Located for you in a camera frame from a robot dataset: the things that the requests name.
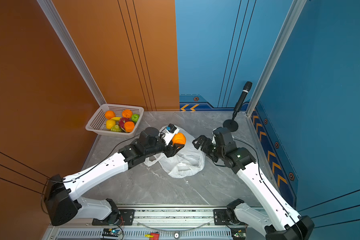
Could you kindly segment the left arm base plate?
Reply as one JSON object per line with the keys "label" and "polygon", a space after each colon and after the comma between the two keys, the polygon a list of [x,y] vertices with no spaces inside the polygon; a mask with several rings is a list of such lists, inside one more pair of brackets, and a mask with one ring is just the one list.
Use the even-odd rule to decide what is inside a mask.
{"label": "left arm base plate", "polygon": [[104,220],[93,219],[93,226],[131,226],[134,221],[135,210],[112,211]]}

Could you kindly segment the yellow lemon fruit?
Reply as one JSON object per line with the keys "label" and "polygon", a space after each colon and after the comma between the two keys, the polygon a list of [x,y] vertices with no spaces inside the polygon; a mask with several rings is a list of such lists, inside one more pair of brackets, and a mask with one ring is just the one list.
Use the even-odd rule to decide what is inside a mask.
{"label": "yellow lemon fruit", "polygon": [[110,130],[113,126],[115,126],[117,122],[115,120],[107,120],[106,121],[106,129]]}

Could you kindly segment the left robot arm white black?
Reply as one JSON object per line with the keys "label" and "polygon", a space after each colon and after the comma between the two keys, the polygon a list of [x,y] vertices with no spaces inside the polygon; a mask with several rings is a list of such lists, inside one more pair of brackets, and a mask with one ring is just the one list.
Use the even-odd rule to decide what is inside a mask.
{"label": "left robot arm white black", "polygon": [[112,199],[88,199],[83,194],[149,157],[164,154],[171,158],[185,144],[186,137],[173,124],[161,131],[148,127],[130,144],[94,166],[63,178],[60,175],[51,177],[44,197],[51,224],[56,227],[75,219],[92,219],[96,225],[120,225],[121,212]]}

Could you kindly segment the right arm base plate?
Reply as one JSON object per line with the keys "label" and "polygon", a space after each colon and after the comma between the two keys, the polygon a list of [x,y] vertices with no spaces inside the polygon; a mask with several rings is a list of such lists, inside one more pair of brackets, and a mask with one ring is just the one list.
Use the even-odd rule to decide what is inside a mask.
{"label": "right arm base plate", "polygon": [[214,209],[214,223],[216,226],[245,226],[245,222],[238,220],[233,210],[229,209]]}

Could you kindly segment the green apple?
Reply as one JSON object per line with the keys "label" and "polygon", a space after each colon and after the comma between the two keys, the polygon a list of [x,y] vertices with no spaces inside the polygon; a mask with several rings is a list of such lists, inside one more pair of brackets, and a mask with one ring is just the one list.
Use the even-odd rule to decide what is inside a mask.
{"label": "green apple", "polygon": [[132,122],[134,122],[136,124],[138,122],[139,118],[140,118],[139,114],[133,114],[130,119]]}

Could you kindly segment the white plastic bag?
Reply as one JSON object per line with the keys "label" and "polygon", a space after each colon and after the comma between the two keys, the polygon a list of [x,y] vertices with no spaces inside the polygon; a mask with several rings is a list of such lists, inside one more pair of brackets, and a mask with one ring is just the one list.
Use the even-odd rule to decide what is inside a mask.
{"label": "white plastic bag", "polygon": [[185,147],[173,157],[167,157],[164,153],[148,157],[144,164],[151,167],[159,163],[170,177],[181,179],[196,175],[202,171],[205,167],[206,155],[194,147],[192,141],[195,138],[193,136],[184,129],[176,127],[179,129],[179,133],[182,133],[186,138]]}

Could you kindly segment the red dragon fruit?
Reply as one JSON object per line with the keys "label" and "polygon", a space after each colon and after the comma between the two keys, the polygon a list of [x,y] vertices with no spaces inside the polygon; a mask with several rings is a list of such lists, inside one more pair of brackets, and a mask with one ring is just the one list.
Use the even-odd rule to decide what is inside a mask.
{"label": "red dragon fruit", "polygon": [[125,130],[125,123],[129,122],[129,118],[121,118],[118,122],[118,125],[121,129]]}

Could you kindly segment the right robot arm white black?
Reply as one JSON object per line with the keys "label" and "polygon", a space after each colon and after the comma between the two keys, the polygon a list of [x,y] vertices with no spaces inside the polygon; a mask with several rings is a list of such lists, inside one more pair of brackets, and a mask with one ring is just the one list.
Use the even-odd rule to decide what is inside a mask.
{"label": "right robot arm white black", "polygon": [[301,216],[276,190],[262,172],[258,160],[246,148],[239,148],[227,128],[217,128],[213,138],[204,135],[193,140],[197,150],[205,153],[214,163],[223,161],[252,191],[265,213],[253,209],[237,199],[227,205],[223,222],[226,225],[246,224],[267,240],[307,240],[314,223]]}

